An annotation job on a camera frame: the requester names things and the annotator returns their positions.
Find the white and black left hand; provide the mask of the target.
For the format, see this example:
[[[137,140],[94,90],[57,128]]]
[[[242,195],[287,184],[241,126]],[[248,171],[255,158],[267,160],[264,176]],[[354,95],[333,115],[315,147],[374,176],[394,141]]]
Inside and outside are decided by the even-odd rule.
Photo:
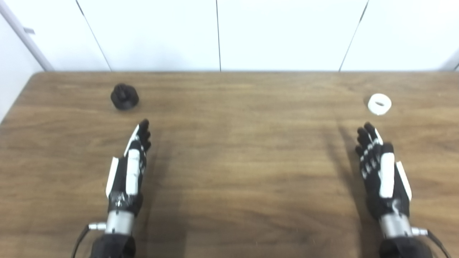
[[[147,152],[151,147],[149,121],[143,119],[134,128],[121,157],[113,157],[105,195],[108,212],[123,211],[137,216],[144,196],[141,191],[147,165]]]

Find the white and black right hand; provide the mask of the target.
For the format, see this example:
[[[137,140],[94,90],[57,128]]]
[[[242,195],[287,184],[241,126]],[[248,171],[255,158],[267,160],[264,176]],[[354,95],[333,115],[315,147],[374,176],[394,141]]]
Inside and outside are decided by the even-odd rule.
[[[412,190],[394,146],[384,142],[376,127],[366,122],[357,130],[359,171],[366,190],[366,206],[374,219],[387,214],[410,217]]]

